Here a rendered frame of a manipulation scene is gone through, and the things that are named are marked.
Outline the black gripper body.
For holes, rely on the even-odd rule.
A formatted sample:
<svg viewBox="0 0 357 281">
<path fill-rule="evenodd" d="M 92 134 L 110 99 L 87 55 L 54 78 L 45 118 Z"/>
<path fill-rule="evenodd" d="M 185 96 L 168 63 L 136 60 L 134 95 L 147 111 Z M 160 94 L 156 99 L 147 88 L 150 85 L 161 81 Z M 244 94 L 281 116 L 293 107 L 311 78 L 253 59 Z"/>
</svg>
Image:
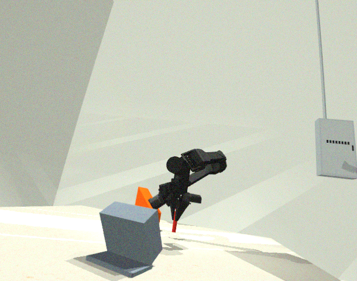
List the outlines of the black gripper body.
<svg viewBox="0 0 357 281">
<path fill-rule="evenodd" d="M 202 198 L 200 195 L 190 194 L 187 192 L 188 184 L 191 184 L 191 182 L 189 181 L 189 178 L 181 177 L 181 176 L 174 176 L 174 181 L 177 181 L 177 179 L 179 179 L 179 181 L 180 181 L 181 193 L 176 193 L 177 192 L 176 191 L 174 193 L 164 196 L 163 194 L 160 194 L 160 191 L 159 191 L 158 197 L 165 197 L 168 200 L 176 200 L 176 201 L 181 201 L 181 202 L 185 202 L 185 203 L 191 202 L 191 203 L 201 204 Z M 179 200 L 178 200 L 178 198 L 179 198 Z"/>
</svg>

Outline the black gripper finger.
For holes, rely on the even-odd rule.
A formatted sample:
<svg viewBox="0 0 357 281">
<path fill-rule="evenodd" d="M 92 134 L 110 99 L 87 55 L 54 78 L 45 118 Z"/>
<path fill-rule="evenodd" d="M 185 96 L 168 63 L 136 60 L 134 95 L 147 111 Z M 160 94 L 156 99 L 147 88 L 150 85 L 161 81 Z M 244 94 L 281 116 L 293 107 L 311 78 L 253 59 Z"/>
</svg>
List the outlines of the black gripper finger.
<svg viewBox="0 0 357 281">
<path fill-rule="evenodd" d="M 174 212 L 175 212 L 175 209 L 176 209 L 176 204 L 175 204 L 174 200 L 168 200 L 168 199 L 166 199 L 166 200 L 170 204 L 171 217 L 172 217 L 172 220 L 174 220 Z"/>
<path fill-rule="evenodd" d="M 176 204 L 176 213 L 175 213 L 175 221 L 178 221 L 179 218 L 181 217 L 182 213 L 186 208 L 191 205 L 191 203 L 185 203 L 181 201 L 174 201 Z"/>
</svg>

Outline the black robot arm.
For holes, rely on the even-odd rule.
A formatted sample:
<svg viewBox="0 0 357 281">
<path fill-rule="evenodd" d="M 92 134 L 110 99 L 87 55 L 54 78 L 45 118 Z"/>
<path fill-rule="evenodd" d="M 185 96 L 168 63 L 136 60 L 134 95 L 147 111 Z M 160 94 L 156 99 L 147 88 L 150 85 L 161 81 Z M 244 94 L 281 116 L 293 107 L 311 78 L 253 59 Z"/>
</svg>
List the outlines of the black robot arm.
<svg viewBox="0 0 357 281">
<path fill-rule="evenodd" d="M 187 177 L 191 184 L 198 182 L 209 174 L 222 173 L 226 167 L 226 156 L 222 151 L 205 152 L 202 149 L 192 149 L 181 154 L 181 157 L 173 156 L 168 159 L 166 167 L 169 172 L 175 176 Z M 193 172 L 190 174 L 190 170 Z M 181 185 L 179 179 L 159 185 L 160 194 L 164 196 L 171 193 L 181 193 Z M 159 194 L 158 194 L 159 195 Z M 170 207 L 167 198 L 158 197 L 148 199 L 149 204 L 154 209 L 158 209 L 163 205 Z"/>
</svg>

